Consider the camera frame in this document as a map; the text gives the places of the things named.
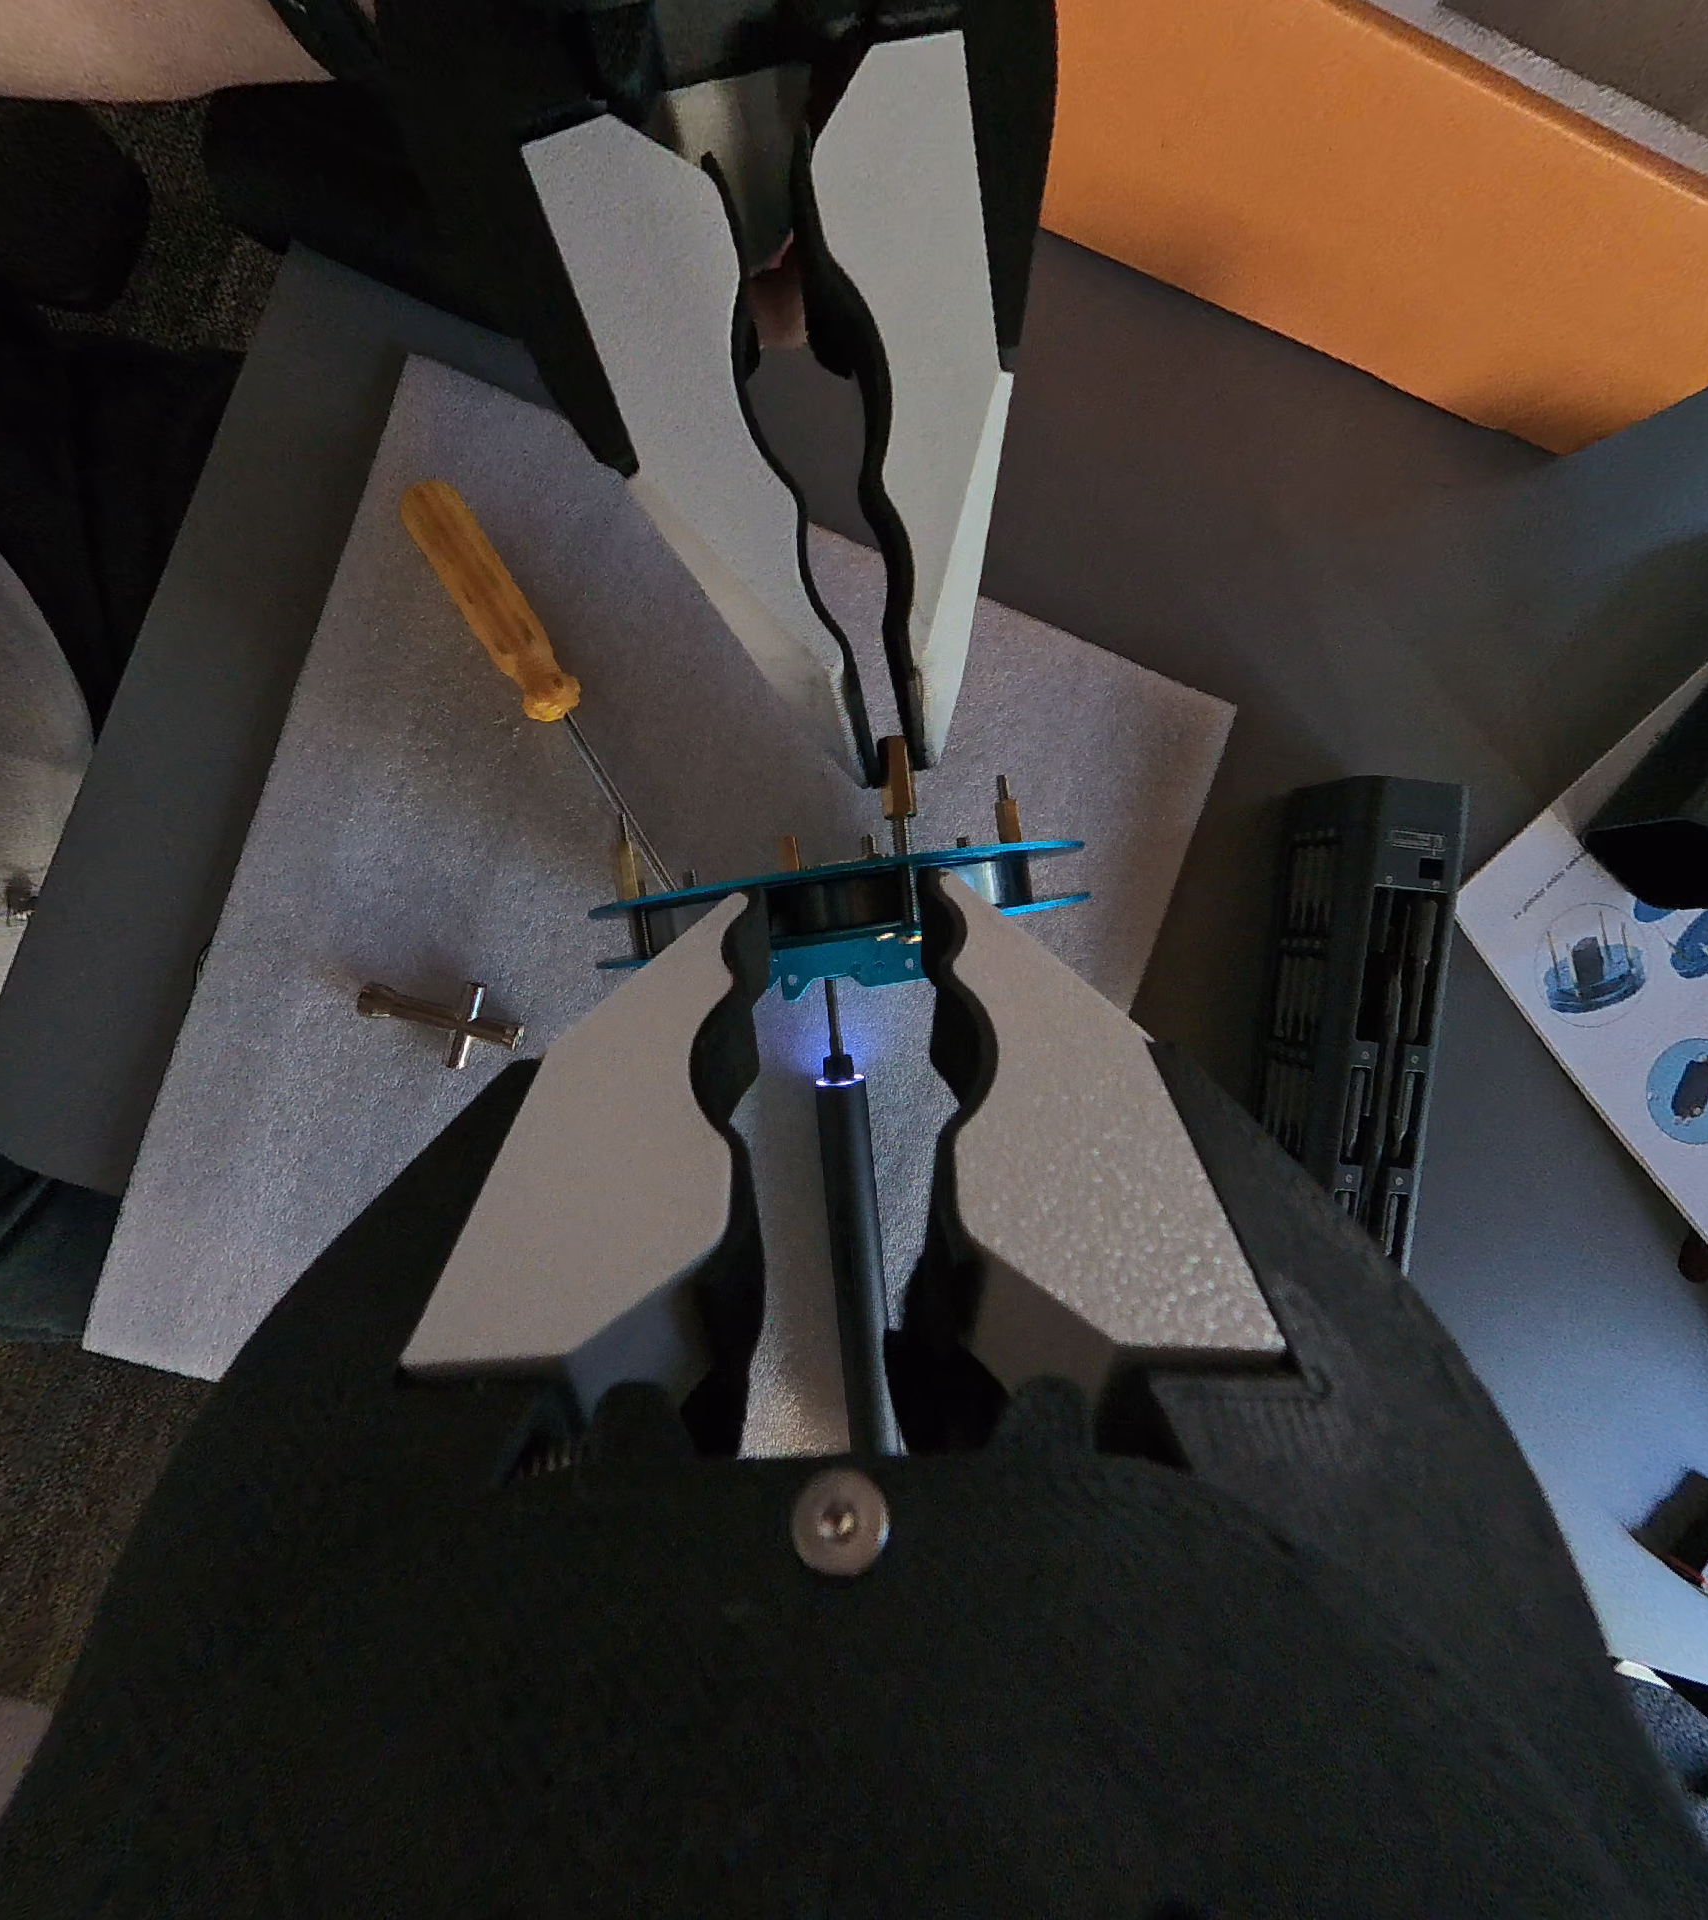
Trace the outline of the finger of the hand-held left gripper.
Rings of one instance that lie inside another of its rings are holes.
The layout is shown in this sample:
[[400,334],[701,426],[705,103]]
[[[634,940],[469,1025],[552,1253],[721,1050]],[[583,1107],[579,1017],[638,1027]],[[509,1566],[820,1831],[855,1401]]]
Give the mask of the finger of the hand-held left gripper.
[[772,690],[867,786],[851,650],[813,591],[801,500],[746,415],[744,271],[722,185],[619,116],[531,140],[522,160],[632,446],[629,490]]
[[863,390],[858,497],[915,765],[939,761],[967,671],[1012,396],[974,138],[963,31],[881,39],[790,176],[810,320]]

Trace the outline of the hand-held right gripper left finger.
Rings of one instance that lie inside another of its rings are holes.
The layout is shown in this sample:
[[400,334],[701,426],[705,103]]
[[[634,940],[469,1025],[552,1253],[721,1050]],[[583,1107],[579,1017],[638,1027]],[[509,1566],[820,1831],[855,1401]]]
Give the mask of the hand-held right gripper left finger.
[[735,1455],[766,1310],[746,1139],[771,984],[760,892],[733,892],[550,1043],[402,1351],[419,1377],[567,1386],[583,1415],[663,1386]]

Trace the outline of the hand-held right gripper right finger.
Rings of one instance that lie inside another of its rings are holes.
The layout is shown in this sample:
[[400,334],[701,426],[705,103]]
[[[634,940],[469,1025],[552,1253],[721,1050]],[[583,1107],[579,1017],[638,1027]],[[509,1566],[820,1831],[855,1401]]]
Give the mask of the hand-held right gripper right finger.
[[919,901],[957,1111],[897,1329],[909,1448],[983,1444],[1034,1379],[1103,1414],[1146,1373],[1285,1368],[1144,1029],[960,877],[925,874]]

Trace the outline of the black electric screwdriver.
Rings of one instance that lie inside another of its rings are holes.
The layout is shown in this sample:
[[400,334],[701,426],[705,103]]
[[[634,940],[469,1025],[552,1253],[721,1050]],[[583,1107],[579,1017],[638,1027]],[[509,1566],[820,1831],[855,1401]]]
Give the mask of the black electric screwdriver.
[[816,1076],[816,1128],[849,1445],[897,1455],[904,1442],[886,1366],[890,1307],[870,1102],[842,1037],[834,978],[822,981],[822,1000],[828,1050]]

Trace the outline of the blue round metal turntable base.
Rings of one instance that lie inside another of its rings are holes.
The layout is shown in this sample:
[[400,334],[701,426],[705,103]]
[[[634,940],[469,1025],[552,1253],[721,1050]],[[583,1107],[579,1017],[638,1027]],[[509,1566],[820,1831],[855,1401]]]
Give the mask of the blue round metal turntable base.
[[1080,839],[1026,837],[1006,777],[996,780],[994,809],[996,836],[984,842],[960,837],[915,847],[906,823],[894,821],[886,846],[864,836],[855,858],[807,864],[799,837],[788,831],[776,843],[771,871],[629,890],[590,914],[593,920],[621,922],[629,934],[626,953],[600,958],[597,969],[637,971],[718,899],[752,893],[766,906],[771,988],[785,1000],[794,1001],[816,984],[851,981],[864,990],[915,984],[926,973],[925,874],[952,874],[1014,918],[1086,899],[1086,892],[1047,896],[1034,886],[1034,860],[1080,851]]

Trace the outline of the person's left forearm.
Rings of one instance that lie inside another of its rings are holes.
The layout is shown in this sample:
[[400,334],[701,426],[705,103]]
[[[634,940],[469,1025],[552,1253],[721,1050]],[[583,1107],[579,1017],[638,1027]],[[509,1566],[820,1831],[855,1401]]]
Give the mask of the person's left forearm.
[[0,2],[0,95],[153,103],[382,71],[374,4]]

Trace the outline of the person's left hand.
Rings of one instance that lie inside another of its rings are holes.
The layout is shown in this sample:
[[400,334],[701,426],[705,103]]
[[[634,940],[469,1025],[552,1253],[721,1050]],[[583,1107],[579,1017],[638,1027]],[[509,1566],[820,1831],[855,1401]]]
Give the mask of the person's left hand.
[[763,353],[801,350],[808,344],[802,270],[794,233],[746,279],[746,295]]

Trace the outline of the metal cross wrench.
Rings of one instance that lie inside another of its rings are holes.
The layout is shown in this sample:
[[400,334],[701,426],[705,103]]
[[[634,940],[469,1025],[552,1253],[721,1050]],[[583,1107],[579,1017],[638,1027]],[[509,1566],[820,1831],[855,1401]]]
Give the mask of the metal cross wrench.
[[487,997],[489,988],[480,980],[466,981],[463,995],[450,1003],[368,981],[356,995],[356,1012],[360,1017],[400,1020],[444,1033],[444,1066],[460,1072],[479,1043],[518,1050],[524,1041],[524,1022],[487,1014]]

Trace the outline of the black screwdriver bit case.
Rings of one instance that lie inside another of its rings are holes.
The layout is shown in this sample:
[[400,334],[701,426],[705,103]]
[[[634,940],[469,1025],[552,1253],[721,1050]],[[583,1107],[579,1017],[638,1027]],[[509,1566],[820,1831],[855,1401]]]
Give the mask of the black screwdriver bit case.
[[1365,775],[1282,814],[1255,1111],[1400,1267],[1467,846],[1467,790]]

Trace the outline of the white foam mat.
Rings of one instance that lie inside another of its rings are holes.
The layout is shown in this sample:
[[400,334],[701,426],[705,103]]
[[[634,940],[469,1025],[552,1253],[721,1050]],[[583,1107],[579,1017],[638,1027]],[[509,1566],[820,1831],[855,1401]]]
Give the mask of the white foam mat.
[[[84,1345],[219,1379],[328,1244],[502,1068],[466,1072],[367,985],[490,1012],[541,1054],[619,985],[602,956],[617,828],[559,725],[522,716],[402,521],[413,482],[477,511],[583,684],[580,720],[674,876],[746,877],[783,833],[813,861],[884,836],[881,799],[819,747],[613,471],[557,412],[427,355],[397,386],[216,935],[108,1248]],[[981,598],[919,846],[983,842],[996,775],[1022,826],[1083,851],[1034,866],[1090,899],[1019,922],[1130,1012],[1235,708]],[[898,1307],[952,1100],[925,984],[842,988],[868,1069],[884,1259]],[[740,1107],[768,1236],[749,1453],[841,1451],[842,1368],[813,1080],[822,991],[756,1009]]]

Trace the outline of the orange cardboard box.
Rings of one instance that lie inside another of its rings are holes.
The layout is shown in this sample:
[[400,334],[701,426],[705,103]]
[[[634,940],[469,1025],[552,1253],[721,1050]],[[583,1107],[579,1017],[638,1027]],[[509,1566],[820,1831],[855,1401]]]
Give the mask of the orange cardboard box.
[[1708,386],[1708,177],[1371,4],[1058,4],[1042,221],[1556,453]]

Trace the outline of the white illustrated instruction sheet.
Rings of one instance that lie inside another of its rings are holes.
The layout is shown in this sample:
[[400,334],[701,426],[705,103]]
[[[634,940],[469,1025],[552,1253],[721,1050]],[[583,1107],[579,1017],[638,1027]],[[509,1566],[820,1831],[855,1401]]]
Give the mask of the white illustrated instruction sheet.
[[1463,887],[1457,922],[1634,1159],[1708,1244],[1708,909],[1645,904],[1581,843],[1708,684],[1708,662]]

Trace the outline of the yellow handled screwdriver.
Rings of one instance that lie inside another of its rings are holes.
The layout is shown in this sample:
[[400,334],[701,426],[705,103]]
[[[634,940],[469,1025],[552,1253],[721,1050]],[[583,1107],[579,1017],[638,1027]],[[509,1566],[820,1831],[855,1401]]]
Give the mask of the yellow handled screwdriver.
[[557,659],[549,627],[463,493],[443,479],[413,483],[400,497],[400,520],[490,662],[516,685],[527,716],[541,724],[563,724],[637,847],[637,858],[660,886],[670,886],[674,876],[666,860],[576,718],[583,697],[579,677]]

